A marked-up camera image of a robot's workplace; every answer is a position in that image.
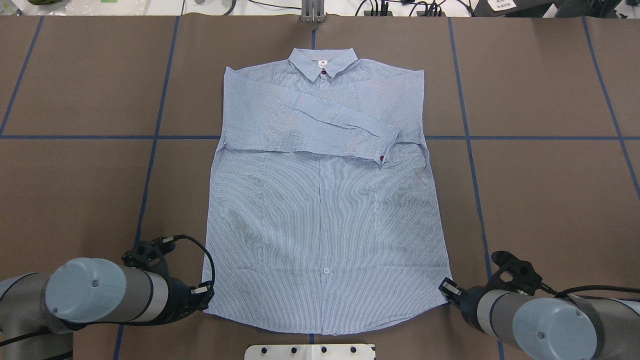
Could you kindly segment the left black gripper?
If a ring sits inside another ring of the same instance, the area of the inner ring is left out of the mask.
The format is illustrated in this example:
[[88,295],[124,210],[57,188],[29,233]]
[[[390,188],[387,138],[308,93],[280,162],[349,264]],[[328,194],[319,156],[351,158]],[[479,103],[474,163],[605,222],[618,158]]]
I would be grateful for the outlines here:
[[215,290],[214,282],[206,280],[197,287],[186,285],[178,278],[169,278],[169,299],[166,321],[179,321],[194,312],[203,312],[210,307]]

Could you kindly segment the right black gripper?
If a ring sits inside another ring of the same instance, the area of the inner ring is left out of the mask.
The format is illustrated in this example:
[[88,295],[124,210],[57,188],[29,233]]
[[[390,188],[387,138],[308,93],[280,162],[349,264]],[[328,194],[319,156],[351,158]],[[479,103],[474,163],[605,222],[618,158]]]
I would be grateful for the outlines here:
[[445,300],[457,307],[466,323],[478,331],[492,331],[491,310],[495,299],[489,295],[494,291],[485,285],[476,285],[467,289],[457,286],[454,280],[445,277],[439,284],[438,290]]

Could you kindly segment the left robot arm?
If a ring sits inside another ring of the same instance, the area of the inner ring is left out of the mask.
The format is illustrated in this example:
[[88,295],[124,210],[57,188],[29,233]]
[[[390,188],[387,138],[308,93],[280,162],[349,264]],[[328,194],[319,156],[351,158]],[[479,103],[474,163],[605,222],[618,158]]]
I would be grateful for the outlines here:
[[214,280],[188,286],[160,269],[69,260],[52,274],[1,281],[1,358],[71,360],[74,333],[92,325],[168,325],[208,308]]

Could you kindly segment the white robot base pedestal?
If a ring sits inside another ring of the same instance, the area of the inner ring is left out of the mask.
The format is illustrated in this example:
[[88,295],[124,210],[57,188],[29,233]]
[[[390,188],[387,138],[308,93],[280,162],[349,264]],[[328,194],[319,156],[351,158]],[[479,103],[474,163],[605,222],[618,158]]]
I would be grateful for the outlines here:
[[375,360],[374,344],[265,344],[252,345],[245,360]]

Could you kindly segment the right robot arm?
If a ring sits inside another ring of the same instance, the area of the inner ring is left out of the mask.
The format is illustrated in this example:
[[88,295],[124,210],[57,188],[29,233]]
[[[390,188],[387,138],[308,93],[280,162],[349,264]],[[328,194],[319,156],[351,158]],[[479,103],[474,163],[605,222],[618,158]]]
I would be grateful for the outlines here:
[[439,291],[475,330],[535,360],[637,360],[639,303],[619,298],[536,297],[521,291],[457,287]]

